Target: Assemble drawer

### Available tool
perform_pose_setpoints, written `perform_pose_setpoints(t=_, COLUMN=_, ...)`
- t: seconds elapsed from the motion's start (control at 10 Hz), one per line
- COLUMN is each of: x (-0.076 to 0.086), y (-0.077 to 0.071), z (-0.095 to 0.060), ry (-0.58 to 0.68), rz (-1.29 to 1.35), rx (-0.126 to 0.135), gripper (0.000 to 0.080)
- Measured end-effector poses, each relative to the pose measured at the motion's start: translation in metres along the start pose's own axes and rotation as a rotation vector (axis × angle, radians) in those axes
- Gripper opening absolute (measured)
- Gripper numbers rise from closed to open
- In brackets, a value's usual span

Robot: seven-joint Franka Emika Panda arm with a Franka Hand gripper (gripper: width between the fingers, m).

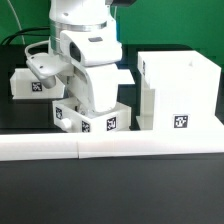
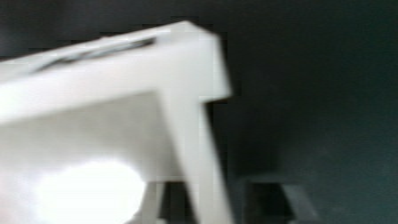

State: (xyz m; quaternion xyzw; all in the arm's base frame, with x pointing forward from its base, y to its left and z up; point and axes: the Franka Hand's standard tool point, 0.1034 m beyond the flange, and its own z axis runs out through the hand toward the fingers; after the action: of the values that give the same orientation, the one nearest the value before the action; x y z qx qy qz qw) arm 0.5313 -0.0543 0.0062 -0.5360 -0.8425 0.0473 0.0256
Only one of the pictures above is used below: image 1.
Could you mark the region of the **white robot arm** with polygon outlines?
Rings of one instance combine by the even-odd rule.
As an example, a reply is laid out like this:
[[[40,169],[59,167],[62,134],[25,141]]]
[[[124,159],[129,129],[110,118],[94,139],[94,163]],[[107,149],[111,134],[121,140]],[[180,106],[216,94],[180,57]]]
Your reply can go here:
[[[51,0],[50,37],[46,53],[29,54],[27,66],[46,88],[67,80],[68,88],[92,113],[115,107],[118,85],[133,82],[120,70],[122,44],[117,40],[112,6],[128,7],[136,0]]]

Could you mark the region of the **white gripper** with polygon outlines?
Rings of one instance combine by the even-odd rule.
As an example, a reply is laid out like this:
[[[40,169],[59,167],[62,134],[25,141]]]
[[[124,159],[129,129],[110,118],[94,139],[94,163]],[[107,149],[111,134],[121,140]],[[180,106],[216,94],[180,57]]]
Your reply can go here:
[[[75,69],[68,89],[82,104],[77,112],[83,116],[87,110],[106,113],[116,105],[118,91],[118,69],[115,64]]]

